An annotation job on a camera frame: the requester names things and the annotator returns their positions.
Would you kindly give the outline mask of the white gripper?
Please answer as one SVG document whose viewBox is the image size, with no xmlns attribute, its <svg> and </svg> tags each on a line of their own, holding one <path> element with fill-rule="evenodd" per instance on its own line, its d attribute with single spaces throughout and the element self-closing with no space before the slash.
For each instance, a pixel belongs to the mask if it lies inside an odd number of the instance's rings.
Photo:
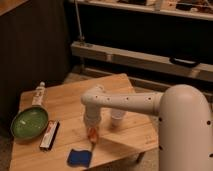
<svg viewBox="0 0 213 171">
<path fill-rule="evenodd" d="M 83 117 L 83 120 L 84 120 L 84 124 L 87 128 L 97 127 L 101 122 L 101 116 L 85 114 Z"/>
</svg>

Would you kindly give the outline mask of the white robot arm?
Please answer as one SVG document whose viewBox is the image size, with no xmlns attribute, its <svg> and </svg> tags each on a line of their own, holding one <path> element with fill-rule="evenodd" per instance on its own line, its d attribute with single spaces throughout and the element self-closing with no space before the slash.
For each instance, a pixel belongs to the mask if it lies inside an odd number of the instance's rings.
<svg viewBox="0 0 213 171">
<path fill-rule="evenodd" d="M 114 108 L 159 117 L 159 171 L 213 171 L 213 122 L 201 91 L 185 84 L 163 93 L 106 93 L 101 85 L 81 96 L 84 123 L 96 127 L 100 109 Z"/>
</svg>

